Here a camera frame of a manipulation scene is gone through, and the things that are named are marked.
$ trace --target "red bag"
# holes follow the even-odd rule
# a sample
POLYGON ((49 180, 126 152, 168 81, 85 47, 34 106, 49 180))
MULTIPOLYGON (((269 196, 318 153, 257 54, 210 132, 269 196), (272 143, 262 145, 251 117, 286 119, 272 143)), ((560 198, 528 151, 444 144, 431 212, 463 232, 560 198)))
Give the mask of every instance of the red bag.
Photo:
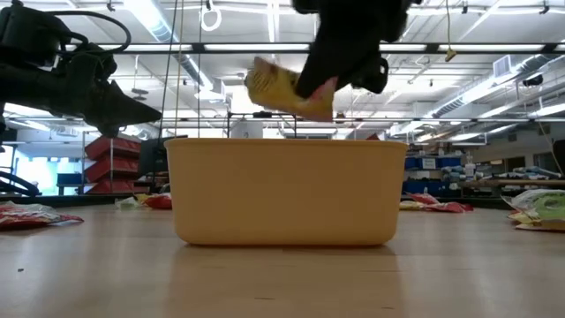
POLYGON ((410 194, 408 195, 416 202, 424 203, 424 204, 440 204, 440 202, 435 199, 432 195, 428 193, 419 193, 419 194, 410 194))
POLYGON ((469 204, 461 204, 457 202, 432 204, 426 206, 425 209, 436 212, 453 212, 453 213, 465 213, 474 210, 473 207, 469 204))
POLYGON ((150 208, 173 209, 173 201, 166 194, 149 197, 143 201, 143 204, 150 208))
POLYGON ((41 204, 0 203, 0 231, 24 230, 66 221, 84 222, 78 216, 61 215, 55 213, 54 208, 41 204))
POLYGON ((425 204, 423 209, 436 212, 453 212, 465 213, 473 211, 473 207, 469 204, 461 204, 457 202, 440 203, 432 195, 427 193, 408 194, 414 201, 425 204))

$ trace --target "bin rim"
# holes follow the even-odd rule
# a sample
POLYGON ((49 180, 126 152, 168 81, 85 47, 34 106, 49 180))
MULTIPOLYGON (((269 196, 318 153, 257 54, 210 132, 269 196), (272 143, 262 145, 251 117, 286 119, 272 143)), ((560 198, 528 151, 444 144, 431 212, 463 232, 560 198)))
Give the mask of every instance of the bin rim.
POLYGON ((380 140, 293 140, 293 139, 236 139, 236 138, 175 138, 166 140, 166 148, 175 148, 183 145, 261 145, 261 144, 284 144, 297 146, 345 146, 345 147, 375 147, 395 148, 407 150, 408 145, 399 141, 380 140))

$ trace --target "yellow bag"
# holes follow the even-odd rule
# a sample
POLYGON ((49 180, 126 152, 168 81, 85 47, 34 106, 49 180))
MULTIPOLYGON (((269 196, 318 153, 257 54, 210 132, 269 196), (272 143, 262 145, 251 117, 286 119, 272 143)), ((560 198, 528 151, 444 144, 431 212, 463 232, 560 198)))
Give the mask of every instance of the yellow bag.
POLYGON ((333 102, 337 78, 329 79, 308 99, 295 94, 300 74, 255 57, 245 85, 252 102, 270 110, 279 110, 312 121, 333 120, 333 102))

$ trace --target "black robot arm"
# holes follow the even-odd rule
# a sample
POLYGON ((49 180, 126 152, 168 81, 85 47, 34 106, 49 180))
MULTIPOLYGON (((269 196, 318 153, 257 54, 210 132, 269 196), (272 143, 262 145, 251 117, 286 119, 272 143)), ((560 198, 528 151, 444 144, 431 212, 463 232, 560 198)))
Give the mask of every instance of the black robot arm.
POLYGON ((351 84, 382 93, 388 82, 388 62, 380 55, 380 42, 401 37, 412 4, 421 4, 421 0, 293 0, 299 13, 320 14, 297 95, 308 98, 335 76, 336 90, 351 84))
MULTIPOLYGON (((13 0, 0 11, 0 115, 13 102, 55 116, 84 118, 106 137, 120 127, 161 119, 161 113, 126 96, 109 76, 117 69, 113 53, 125 50, 132 35, 119 21, 88 11, 42 12, 13 0), (57 15, 88 15, 106 19, 126 34, 124 44, 104 50, 74 33, 57 15), (79 43, 72 44, 72 39, 79 43)), ((5 130, 0 117, 0 149, 5 130)), ((0 192, 39 194, 37 187, 0 171, 0 192)))

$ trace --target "table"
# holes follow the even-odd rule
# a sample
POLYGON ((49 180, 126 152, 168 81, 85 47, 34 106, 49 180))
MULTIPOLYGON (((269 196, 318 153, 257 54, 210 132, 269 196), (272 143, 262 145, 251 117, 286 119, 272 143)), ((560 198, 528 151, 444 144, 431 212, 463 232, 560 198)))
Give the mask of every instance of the table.
POLYGON ((85 185, 79 184, 79 185, 63 185, 63 184, 57 184, 56 185, 59 188, 59 195, 64 195, 64 189, 66 187, 76 187, 77 188, 77 194, 81 195, 84 194, 85 192, 85 185))
POLYGON ((402 212, 376 248, 187 246, 167 211, 0 233, 0 317, 562 317, 565 235, 402 212))
POLYGON ((464 181, 459 183, 461 188, 492 188, 493 196, 500 197, 504 186, 544 186, 549 188, 565 188, 565 180, 518 180, 518 179, 487 179, 464 181))

